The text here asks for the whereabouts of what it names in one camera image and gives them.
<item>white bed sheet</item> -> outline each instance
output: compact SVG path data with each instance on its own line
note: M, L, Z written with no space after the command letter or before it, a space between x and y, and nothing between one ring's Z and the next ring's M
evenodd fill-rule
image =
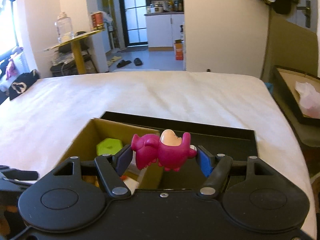
M105 111L255 130L260 158L308 195L302 229L316 238L299 144L263 82L251 76L157 71L38 80L0 106L0 164L45 175L88 120Z

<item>table leg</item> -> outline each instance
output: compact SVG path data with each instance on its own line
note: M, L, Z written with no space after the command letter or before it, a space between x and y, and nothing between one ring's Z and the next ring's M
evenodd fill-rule
M86 74L87 71L85 69L84 60L81 54L81 46L80 41L72 41L71 49L73 55L75 56L76 66L79 74Z

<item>toy figurine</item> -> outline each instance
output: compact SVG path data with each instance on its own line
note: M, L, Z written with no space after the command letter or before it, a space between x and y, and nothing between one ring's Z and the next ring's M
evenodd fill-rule
M190 145L190 141L190 133L186 132L180 138L172 130L163 131L160 138L154 134L140 138L135 134L131 148L136 152L137 168L141 170L158 158L159 166L163 166L165 171L179 171L188 158L192 159L197 154L196 147Z

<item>plastic bag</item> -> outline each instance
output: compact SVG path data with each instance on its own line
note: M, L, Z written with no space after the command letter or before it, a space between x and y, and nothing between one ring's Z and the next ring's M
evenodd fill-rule
M296 82L296 90L300 94L300 109L304 115L320 118L320 94L309 83Z

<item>clear plastic bottle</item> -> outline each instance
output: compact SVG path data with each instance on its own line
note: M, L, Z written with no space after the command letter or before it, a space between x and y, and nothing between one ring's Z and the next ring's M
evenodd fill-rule
M61 12L59 14L55 26L57 27L59 43L63 43L75 37L73 33L71 18L68 17L65 12Z

